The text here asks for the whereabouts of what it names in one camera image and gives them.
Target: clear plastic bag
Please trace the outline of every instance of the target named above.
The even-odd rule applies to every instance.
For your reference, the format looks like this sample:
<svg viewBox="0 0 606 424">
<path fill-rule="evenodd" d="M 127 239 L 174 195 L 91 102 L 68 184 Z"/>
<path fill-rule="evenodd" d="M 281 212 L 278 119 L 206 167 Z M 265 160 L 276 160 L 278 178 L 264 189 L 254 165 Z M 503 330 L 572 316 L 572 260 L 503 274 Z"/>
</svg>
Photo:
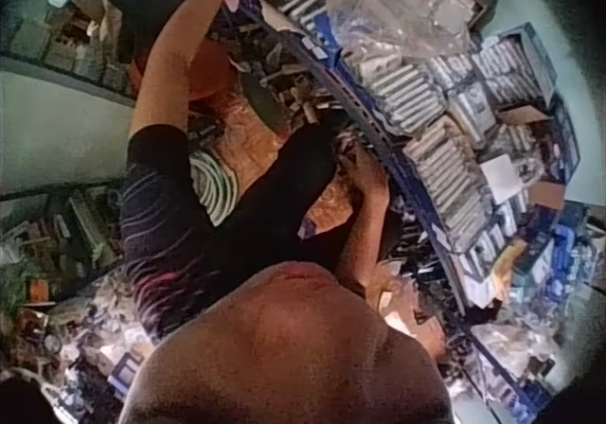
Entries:
<svg viewBox="0 0 606 424">
<path fill-rule="evenodd" d="M 393 54 L 428 59 L 468 51 L 472 42 L 464 22 L 440 23 L 449 0 L 327 0 L 335 39 L 345 50 L 373 56 Z"/>
<path fill-rule="evenodd" d="M 488 323 L 473 327 L 472 333 L 518 379 L 525 373 L 531 357 L 546 361 L 558 350 L 548 334 L 522 325 Z"/>
</svg>

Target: cardboard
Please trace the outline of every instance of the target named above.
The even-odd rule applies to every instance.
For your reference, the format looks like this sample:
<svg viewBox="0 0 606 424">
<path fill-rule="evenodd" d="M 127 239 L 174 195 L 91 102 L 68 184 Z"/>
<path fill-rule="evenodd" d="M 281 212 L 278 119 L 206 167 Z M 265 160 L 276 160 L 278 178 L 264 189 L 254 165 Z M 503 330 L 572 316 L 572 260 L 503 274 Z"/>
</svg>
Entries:
<svg viewBox="0 0 606 424">
<path fill-rule="evenodd" d="M 566 187 L 557 183 L 540 181 L 528 190 L 528 200 L 531 204 L 539 204 L 547 208 L 562 211 L 564 209 L 564 193 Z"/>
<path fill-rule="evenodd" d="M 537 121 L 549 120 L 549 116 L 531 105 L 525 105 L 524 107 L 518 107 L 517 109 L 500 112 L 497 114 L 497 118 L 499 118 L 505 124 L 513 125 L 529 124 Z"/>
<path fill-rule="evenodd" d="M 522 183 L 508 154 L 490 159 L 480 164 L 480 168 L 482 168 L 492 198 L 497 205 L 506 202 L 524 189 L 524 183 Z"/>
</svg>

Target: blue shelf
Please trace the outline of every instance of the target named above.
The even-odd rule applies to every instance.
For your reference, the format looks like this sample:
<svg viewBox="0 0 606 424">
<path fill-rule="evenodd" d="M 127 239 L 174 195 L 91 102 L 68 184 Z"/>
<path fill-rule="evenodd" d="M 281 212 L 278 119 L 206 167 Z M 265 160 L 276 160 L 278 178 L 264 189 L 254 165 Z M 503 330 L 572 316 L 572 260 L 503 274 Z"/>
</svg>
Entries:
<svg viewBox="0 0 606 424">
<path fill-rule="evenodd" d="M 377 156 L 385 166 L 393 182 L 397 185 L 406 202 L 413 208 L 421 226 L 427 232 L 445 276 L 453 290 L 458 313 L 464 316 L 469 302 L 463 290 L 458 272 L 451 260 L 450 252 L 446 247 L 449 241 L 445 237 L 438 239 L 437 236 L 439 231 L 447 233 L 442 219 L 436 212 L 433 201 L 420 179 L 415 165 L 402 151 L 403 139 L 394 137 L 384 129 L 382 123 L 384 117 L 381 110 L 377 107 L 374 98 L 364 87 L 358 84 L 349 69 L 340 61 L 340 50 L 335 48 L 334 44 L 331 44 L 330 41 L 319 41 L 317 38 L 313 38 L 300 27 L 295 27 L 294 30 L 276 31 L 263 18 L 259 0 L 241 0 L 241 10 L 251 20 L 263 26 L 271 36 L 283 43 L 292 55 L 309 68 L 314 77 L 341 103 L 350 118 L 373 145 Z M 556 95 L 556 103 L 554 105 L 561 107 L 557 97 L 558 95 Z M 570 124 L 564 115 L 560 115 L 559 119 L 561 122 L 557 125 L 557 128 L 560 125 Z M 564 139 L 558 138 L 558 143 L 560 145 L 564 144 Z M 539 211 L 535 216 L 540 217 L 541 214 L 541 211 Z M 550 213 L 546 214 L 544 219 L 553 222 L 552 218 L 548 216 L 550 216 Z M 511 376 L 509 371 L 472 334 L 469 325 L 459 315 L 448 309 L 448 307 L 443 306 L 443 308 L 446 308 L 443 310 L 447 317 L 473 342 L 478 352 L 494 367 L 494 371 L 505 381 L 520 403 L 524 404 L 531 413 L 537 414 L 541 406 L 533 399 L 533 395 L 526 390 L 525 386 Z"/>
<path fill-rule="evenodd" d="M 467 298 L 458 279 L 455 265 L 448 252 L 438 241 L 434 227 L 443 231 L 442 222 L 433 207 L 425 186 L 419 179 L 414 166 L 403 154 L 401 145 L 383 129 L 378 116 L 380 111 L 374 99 L 363 87 L 355 82 L 349 71 L 338 60 L 338 53 L 326 48 L 316 39 L 290 30 L 276 31 L 263 18 L 258 0 L 241 0 L 241 10 L 268 33 L 282 42 L 287 50 L 306 65 L 313 76 L 337 99 L 351 119 L 373 145 L 379 159 L 385 166 L 402 196 L 410 204 L 427 232 L 430 242 L 441 262 L 446 277 L 454 291 L 457 307 L 465 315 Z"/>
</svg>

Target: metal shelf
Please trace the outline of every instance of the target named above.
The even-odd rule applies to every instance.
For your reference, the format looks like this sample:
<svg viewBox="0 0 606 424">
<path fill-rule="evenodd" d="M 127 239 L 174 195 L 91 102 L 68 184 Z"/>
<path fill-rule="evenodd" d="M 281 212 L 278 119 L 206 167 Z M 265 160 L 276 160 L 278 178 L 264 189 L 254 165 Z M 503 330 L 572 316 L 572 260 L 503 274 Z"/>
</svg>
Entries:
<svg viewBox="0 0 606 424">
<path fill-rule="evenodd" d="M 335 61 L 335 58 L 338 57 L 335 57 L 332 50 L 323 49 L 315 39 L 309 36 L 290 30 L 276 31 L 271 27 L 260 13 L 258 0 L 242 0 L 240 8 L 251 20 L 260 24 L 271 36 L 282 42 L 289 53 L 297 57 L 301 63 L 309 68 L 313 76 L 341 103 L 357 127 L 373 145 L 392 180 L 401 191 L 404 199 L 412 206 L 421 226 L 427 232 L 444 273 L 454 291 L 458 310 L 462 315 L 465 315 L 468 301 L 465 297 L 462 284 L 458 279 L 455 265 L 442 244 L 437 240 L 432 226 L 441 224 L 441 222 L 439 220 L 432 221 L 428 218 L 430 213 L 419 201 L 419 186 L 415 186 L 417 189 L 413 188 L 414 184 L 419 182 L 419 177 L 410 168 L 410 164 L 403 153 L 400 150 L 393 150 L 391 148 L 391 142 L 382 128 L 381 121 L 377 118 L 377 112 L 369 107 L 373 103 L 372 97 L 365 94 L 364 89 L 355 84 L 351 77 L 349 77 L 348 71 L 338 64 L 338 61 Z M 322 49 L 325 52 L 324 55 L 318 54 L 317 48 Z"/>
</svg>

